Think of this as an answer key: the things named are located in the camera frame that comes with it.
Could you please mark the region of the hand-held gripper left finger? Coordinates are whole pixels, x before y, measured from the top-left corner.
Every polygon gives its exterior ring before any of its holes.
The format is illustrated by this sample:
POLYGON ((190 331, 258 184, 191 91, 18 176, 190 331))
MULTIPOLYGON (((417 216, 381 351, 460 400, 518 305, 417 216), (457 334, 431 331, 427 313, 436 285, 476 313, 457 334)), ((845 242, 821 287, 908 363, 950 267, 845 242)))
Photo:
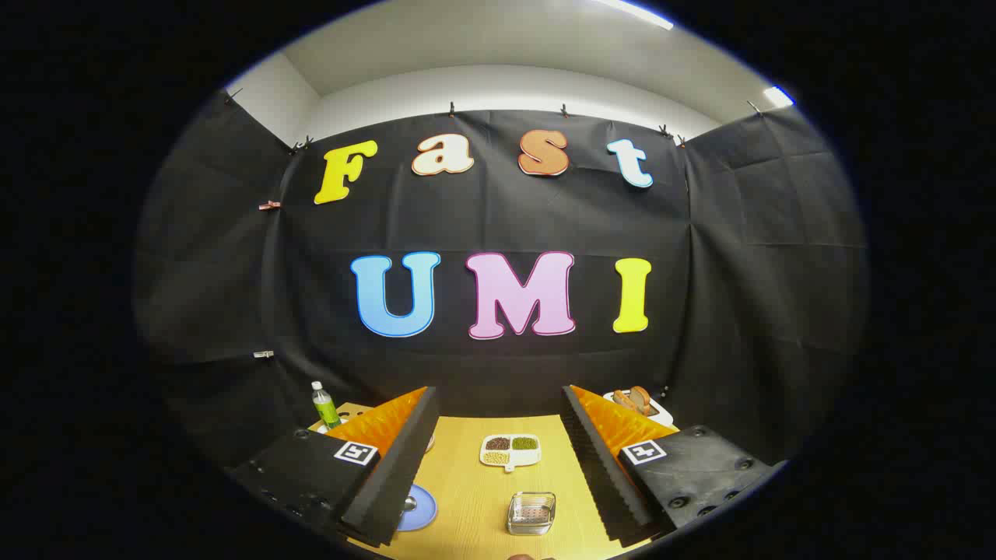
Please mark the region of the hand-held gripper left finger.
POLYGON ((391 543, 433 436, 435 387, 420 387, 322 435, 292 429, 235 467, 264 506, 331 540, 391 543))

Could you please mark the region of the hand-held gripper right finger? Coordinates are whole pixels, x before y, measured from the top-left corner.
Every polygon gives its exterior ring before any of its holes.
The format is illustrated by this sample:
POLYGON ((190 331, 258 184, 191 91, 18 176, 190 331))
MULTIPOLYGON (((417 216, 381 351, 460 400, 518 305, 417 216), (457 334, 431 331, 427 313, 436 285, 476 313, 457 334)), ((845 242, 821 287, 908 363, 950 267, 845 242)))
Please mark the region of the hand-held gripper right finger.
POLYGON ((562 393, 570 445, 608 538, 622 545, 698 529, 782 471, 708 426, 666 428, 582 387, 562 393))

